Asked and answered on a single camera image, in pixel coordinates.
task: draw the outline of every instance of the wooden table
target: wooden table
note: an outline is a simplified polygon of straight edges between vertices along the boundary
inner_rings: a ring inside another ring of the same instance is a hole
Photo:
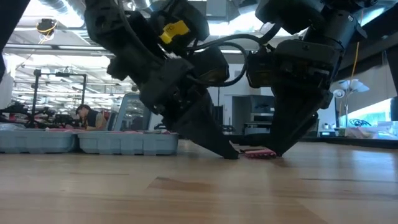
[[[238,161],[1,154],[0,224],[398,223],[398,151],[299,143]]]

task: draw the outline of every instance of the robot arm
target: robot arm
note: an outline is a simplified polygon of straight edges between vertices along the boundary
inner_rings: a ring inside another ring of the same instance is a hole
[[[366,36],[351,13],[375,3],[263,0],[256,16],[275,24],[268,34],[236,34],[203,45],[198,43],[209,36],[206,17],[187,0],[165,1],[148,20],[140,12],[125,11],[122,0],[86,0],[85,21],[90,38],[115,55],[108,73],[120,80],[129,76],[140,100],[164,117],[167,129],[237,159],[238,152],[213,121],[207,88],[233,85],[244,74],[254,88],[270,86],[276,102],[267,146],[283,155],[315,124],[317,110],[330,104],[328,90],[349,42]],[[291,34],[309,28],[303,40],[286,40],[274,49],[267,43],[281,27]],[[229,42],[241,38],[257,42],[258,52]],[[228,63],[219,49],[225,45],[245,58],[241,74],[229,82]]]

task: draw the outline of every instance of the yellow label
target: yellow label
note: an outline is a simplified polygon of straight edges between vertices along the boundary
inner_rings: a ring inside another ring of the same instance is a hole
[[[167,24],[163,28],[163,34],[160,35],[160,38],[163,40],[165,44],[169,44],[173,41],[173,38],[176,35],[184,35],[189,32],[189,28],[184,23],[184,21],[178,21],[176,23]]]

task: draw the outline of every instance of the yellow cable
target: yellow cable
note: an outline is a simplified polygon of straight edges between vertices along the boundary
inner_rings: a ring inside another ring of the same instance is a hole
[[[51,28],[49,28],[47,30],[39,30],[39,28],[38,28],[39,24],[36,24],[36,29],[39,32],[50,32],[51,30],[54,30],[54,28],[57,26],[57,24],[58,24],[58,22],[56,22],[53,27],[51,27]]]
[[[38,44],[40,45],[40,44],[43,44],[44,42],[48,41],[48,39],[46,40],[46,38],[47,38],[48,36],[49,36],[49,33],[48,33],[42,40],[40,40]],[[33,53],[31,53],[31,54],[28,56],[28,58],[24,60],[24,62],[22,62],[21,64],[19,64],[19,65],[16,67],[16,70],[17,70],[18,68],[20,68],[21,66],[23,66],[23,64],[25,64],[25,62],[28,61],[28,60],[31,58],[31,56],[34,54],[34,52],[35,52],[35,50],[33,50]]]
[[[363,10],[362,10],[362,13],[361,13],[361,23],[360,23],[360,24],[362,24],[362,20],[363,20]],[[352,85],[352,83],[353,83],[353,78],[354,78],[354,74],[355,74],[356,63],[358,62],[358,53],[359,53],[359,42],[356,43],[356,51],[355,51],[355,59],[354,59],[354,64],[353,64],[353,71],[351,72],[351,78],[350,78],[350,80],[349,80],[349,87],[348,87],[349,90],[351,89],[351,85]],[[339,110],[338,110],[338,119],[339,119],[339,122],[340,122],[340,116],[341,116],[341,104],[342,104],[342,102],[343,102],[343,99],[340,100],[340,108],[339,108]]]

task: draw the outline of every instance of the black cable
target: black cable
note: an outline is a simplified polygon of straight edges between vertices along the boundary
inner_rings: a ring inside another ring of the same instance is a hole
[[[206,85],[206,86],[212,86],[212,87],[227,87],[227,86],[231,86],[236,84],[238,81],[240,81],[242,79],[242,77],[244,76],[244,74],[246,73],[246,68],[247,68],[247,64],[248,64],[248,53],[245,51],[245,49],[240,46],[239,44],[236,43],[232,43],[232,42],[223,42],[218,44],[219,47],[222,46],[230,46],[230,47],[235,47],[237,49],[239,49],[244,57],[244,64],[243,64],[243,68],[241,70],[241,73],[234,79],[228,82],[223,82],[223,83],[215,83],[215,82],[209,82],[209,81],[204,81],[204,80],[199,80],[197,78],[192,77],[191,75],[189,75],[187,78],[191,79],[192,81],[194,81],[197,84],[200,85]]]
[[[24,62],[20,63],[15,70],[18,70],[19,68],[24,68],[25,67],[25,63],[33,56],[34,53],[31,53],[27,58],[25,58]]]
[[[131,36],[134,45],[144,54],[146,54],[148,57],[150,57],[154,62],[158,64],[163,64],[163,61],[156,57],[151,51],[147,49],[147,47],[140,41],[134,30],[131,28],[129,21],[127,20],[126,15],[124,14],[124,8],[123,8],[123,0],[118,0],[118,6],[119,6],[119,16],[120,20],[123,22],[124,28],[127,30],[129,35]]]
[[[365,125],[372,126],[371,124],[369,124],[369,122],[361,119],[350,119],[349,122],[356,127],[362,127]]]
[[[273,46],[271,46],[271,44],[267,44],[266,45],[266,48],[268,49],[268,50],[270,50],[271,52],[273,52],[273,51],[275,51],[275,47],[273,47]]]
[[[259,40],[260,44],[268,43],[272,38],[276,36],[276,34],[280,31],[280,24],[274,24],[272,28],[264,34]]]
[[[173,0],[170,1],[169,14],[173,14],[175,8],[177,7],[177,3],[178,1],[173,1]]]
[[[234,34],[234,35],[229,35],[227,37],[223,37],[217,40],[213,40],[210,42],[207,42],[205,44],[196,46],[196,47],[187,47],[185,50],[186,51],[190,51],[190,50],[200,50],[200,49],[205,49],[214,45],[220,45],[223,42],[229,41],[229,40],[234,40],[234,39],[250,39],[253,40],[255,42],[257,42],[258,44],[261,44],[260,38],[256,37],[255,35],[251,35],[251,34]]]
[[[193,47],[196,47],[197,45],[198,45],[198,43],[199,43],[199,39],[195,39],[195,41],[193,42]],[[188,54],[188,56],[189,57],[191,57],[192,55],[193,55],[193,53],[195,53],[195,51],[194,50],[191,50],[191,51],[189,51],[189,54]]]

